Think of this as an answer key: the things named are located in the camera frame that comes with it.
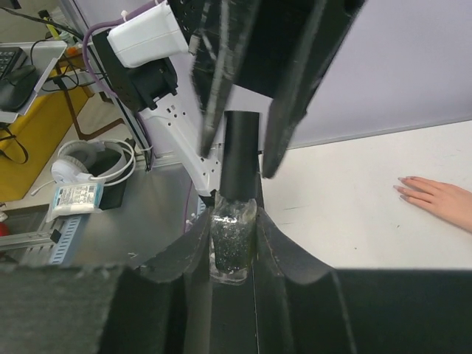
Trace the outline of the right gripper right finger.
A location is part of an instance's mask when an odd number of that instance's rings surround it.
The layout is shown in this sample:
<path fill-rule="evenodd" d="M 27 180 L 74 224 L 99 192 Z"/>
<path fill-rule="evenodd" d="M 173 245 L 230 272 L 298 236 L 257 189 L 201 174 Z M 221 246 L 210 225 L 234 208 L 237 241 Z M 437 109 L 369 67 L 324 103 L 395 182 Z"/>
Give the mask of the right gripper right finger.
<path fill-rule="evenodd" d="M 257 213 L 261 353 L 469 353 L 471 272 L 334 268 Z"/>

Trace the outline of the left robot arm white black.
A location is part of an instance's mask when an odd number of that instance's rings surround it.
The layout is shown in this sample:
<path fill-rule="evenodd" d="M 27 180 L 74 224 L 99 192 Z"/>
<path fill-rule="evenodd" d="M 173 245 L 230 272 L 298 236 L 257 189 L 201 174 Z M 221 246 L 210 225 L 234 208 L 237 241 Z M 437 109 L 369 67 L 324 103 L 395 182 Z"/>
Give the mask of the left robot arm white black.
<path fill-rule="evenodd" d="M 207 205 L 277 173 L 362 1 L 152 1 L 88 31 L 117 98 L 160 122 Z"/>

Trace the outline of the yellow box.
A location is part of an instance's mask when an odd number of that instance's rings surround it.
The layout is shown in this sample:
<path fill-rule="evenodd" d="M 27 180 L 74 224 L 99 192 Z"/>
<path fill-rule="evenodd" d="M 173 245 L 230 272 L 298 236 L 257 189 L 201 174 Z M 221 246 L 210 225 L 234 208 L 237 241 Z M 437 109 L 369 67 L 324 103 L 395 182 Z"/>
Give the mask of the yellow box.
<path fill-rule="evenodd" d="M 62 92 L 38 97 L 27 115 L 1 130 L 1 201 L 22 199 L 72 126 Z"/>

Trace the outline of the tissue pack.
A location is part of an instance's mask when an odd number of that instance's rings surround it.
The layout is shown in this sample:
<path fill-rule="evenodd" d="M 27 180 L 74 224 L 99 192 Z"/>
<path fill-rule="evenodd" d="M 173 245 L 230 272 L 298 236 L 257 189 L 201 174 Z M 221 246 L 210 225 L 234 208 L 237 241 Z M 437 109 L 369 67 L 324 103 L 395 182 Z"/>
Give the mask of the tissue pack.
<path fill-rule="evenodd" d="M 53 198 L 49 203 L 46 222 L 70 215 L 87 215 L 102 212 L 102 182 L 56 184 Z"/>

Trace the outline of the black nail polish cap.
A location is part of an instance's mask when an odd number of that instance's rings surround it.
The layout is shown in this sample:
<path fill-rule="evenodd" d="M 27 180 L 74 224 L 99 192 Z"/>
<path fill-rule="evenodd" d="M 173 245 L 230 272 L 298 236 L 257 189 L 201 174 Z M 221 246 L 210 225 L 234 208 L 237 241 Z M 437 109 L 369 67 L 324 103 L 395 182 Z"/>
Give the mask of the black nail polish cap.
<path fill-rule="evenodd" d="M 260 114 L 225 111 L 225 140 L 221 168 L 221 195 L 247 202 L 256 196 Z"/>

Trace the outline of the grey keyboard tray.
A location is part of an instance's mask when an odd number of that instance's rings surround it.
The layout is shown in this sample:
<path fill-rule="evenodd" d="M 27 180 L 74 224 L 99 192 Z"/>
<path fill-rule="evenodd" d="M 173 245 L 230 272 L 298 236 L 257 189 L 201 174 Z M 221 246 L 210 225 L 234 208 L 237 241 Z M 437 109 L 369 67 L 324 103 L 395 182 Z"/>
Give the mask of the grey keyboard tray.
<path fill-rule="evenodd" d="M 64 54 L 64 41 L 39 41 L 1 45 L 1 56 L 13 48 L 21 49 L 25 59 L 1 78 L 1 122 L 11 124 L 24 116 L 41 95 L 43 85 Z"/>

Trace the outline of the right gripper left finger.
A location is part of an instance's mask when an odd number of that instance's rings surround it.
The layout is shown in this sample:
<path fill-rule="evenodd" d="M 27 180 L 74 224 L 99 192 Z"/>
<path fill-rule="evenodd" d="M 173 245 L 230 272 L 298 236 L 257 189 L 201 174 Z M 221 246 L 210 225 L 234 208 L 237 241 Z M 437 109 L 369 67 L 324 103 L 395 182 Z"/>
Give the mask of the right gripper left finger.
<path fill-rule="evenodd" d="M 208 281 L 211 212 L 138 268 L 1 267 L 3 353 L 182 353 Z"/>

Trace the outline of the mannequin hand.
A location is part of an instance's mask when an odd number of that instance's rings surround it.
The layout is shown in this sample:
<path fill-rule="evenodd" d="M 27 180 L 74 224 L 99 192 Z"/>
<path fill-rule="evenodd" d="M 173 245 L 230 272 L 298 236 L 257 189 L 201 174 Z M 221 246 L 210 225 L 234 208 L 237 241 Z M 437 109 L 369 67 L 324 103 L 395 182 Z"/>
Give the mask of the mannequin hand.
<path fill-rule="evenodd" d="M 471 233 L 471 192 L 419 176 L 399 178 L 394 186 L 407 203 Z"/>

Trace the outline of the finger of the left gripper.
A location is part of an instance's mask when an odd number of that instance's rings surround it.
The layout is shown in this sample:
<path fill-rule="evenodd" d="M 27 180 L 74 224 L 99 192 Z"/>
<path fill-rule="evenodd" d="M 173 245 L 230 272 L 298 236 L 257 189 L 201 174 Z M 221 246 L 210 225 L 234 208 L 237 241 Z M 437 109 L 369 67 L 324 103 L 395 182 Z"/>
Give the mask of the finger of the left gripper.
<path fill-rule="evenodd" d="M 205 1 L 196 30 L 192 85 L 202 116 L 199 153 L 209 154 L 246 56 L 257 1 Z"/>
<path fill-rule="evenodd" d="M 262 1 L 236 84 L 272 99 L 262 173 L 279 169 L 363 1 Z"/>

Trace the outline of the glitter nail polish bottle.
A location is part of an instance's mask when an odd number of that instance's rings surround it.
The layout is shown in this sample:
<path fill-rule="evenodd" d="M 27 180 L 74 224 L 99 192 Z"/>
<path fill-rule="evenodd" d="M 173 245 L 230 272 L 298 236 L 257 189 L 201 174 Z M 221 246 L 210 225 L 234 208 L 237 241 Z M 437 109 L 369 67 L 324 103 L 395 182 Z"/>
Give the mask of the glitter nail polish bottle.
<path fill-rule="evenodd" d="M 214 281 L 242 285 L 248 278 L 254 258 L 256 217 L 253 198 L 216 198 L 209 231 L 209 274 Z"/>

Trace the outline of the black computer mouse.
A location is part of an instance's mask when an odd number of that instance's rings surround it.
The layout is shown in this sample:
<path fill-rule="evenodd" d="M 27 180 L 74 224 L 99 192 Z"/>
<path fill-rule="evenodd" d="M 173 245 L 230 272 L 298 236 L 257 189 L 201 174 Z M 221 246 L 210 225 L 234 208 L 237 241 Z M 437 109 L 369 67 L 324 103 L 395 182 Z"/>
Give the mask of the black computer mouse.
<path fill-rule="evenodd" d="M 36 67 L 25 65 L 1 79 L 1 110 L 15 112 L 25 105 L 38 78 Z"/>

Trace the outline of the black keyboard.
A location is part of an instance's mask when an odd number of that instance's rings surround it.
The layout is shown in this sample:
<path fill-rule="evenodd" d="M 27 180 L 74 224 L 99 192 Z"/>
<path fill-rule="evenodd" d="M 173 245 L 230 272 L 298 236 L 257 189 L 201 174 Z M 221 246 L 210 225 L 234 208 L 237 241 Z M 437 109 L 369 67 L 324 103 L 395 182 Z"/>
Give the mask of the black keyboard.
<path fill-rule="evenodd" d="M 0 50 L 0 78 L 21 67 L 27 55 L 20 47 L 2 47 Z"/>

